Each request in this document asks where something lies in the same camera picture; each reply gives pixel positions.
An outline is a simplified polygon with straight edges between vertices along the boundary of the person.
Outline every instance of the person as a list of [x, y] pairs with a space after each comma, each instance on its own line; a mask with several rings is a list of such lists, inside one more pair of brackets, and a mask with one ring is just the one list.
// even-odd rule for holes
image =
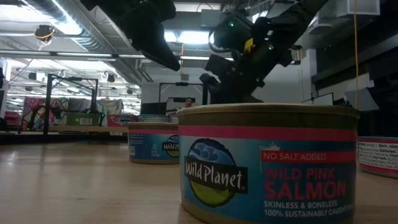
[[185, 108], [192, 107], [192, 104], [193, 104], [193, 98], [188, 97], [185, 99]]

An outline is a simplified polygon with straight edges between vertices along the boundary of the wild planet logo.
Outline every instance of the wild planet logo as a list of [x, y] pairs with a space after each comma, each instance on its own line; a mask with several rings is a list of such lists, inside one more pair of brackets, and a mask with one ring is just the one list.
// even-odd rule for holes
[[178, 146], [178, 135], [173, 135], [163, 142], [162, 150], [165, 151], [169, 156], [177, 158], [180, 156], [180, 148]]
[[228, 203], [236, 193], [248, 193], [248, 168], [236, 166], [224, 145], [212, 139], [191, 145], [184, 173], [196, 198], [209, 207]]

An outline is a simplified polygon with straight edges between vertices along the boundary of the tin can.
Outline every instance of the tin can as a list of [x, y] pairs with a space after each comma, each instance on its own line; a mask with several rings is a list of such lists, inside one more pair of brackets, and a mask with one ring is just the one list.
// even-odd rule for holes
[[231, 104], [178, 112], [182, 205], [208, 223], [349, 223], [359, 112]]
[[145, 164], [178, 164], [178, 126], [172, 123], [129, 123], [129, 158]]
[[398, 179], [398, 138], [360, 137], [358, 162], [365, 172]]
[[139, 115], [140, 121], [143, 122], [158, 122], [158, 123], [167, 123], [169, 122], [169, 117], [166, 115], [157, 115], [157, 114], [141, 114]]

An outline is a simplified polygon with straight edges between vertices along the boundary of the can label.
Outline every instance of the can label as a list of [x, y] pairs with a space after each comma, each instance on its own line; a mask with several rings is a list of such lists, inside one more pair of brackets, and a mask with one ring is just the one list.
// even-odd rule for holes
[[398, 174], [398, 141], [360, 139], [358, 160], [367, 169]]
[[355, 131], [179, 130], [181, 189], [188, 202], [249, 222], [336, 223], [353, 217]]
[[129, 130], [130, 159], [178, 160], [178, 131]]

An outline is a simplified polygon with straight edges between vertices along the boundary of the wooden surface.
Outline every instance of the wooden surface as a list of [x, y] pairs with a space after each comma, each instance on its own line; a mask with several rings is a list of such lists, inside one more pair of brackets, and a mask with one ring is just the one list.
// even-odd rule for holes
[[[1, 224], [201, 223], [178, 165], [129, 162], [127, 144], [0, 146]], [[398, 223], [398, 180], [358, 173], [355, 224]]]
[[80, 131], [80, 132], [116, 132], [127, 133], [127, 127], [98, 127], [98, 126], [49, 126], [50, 131]]

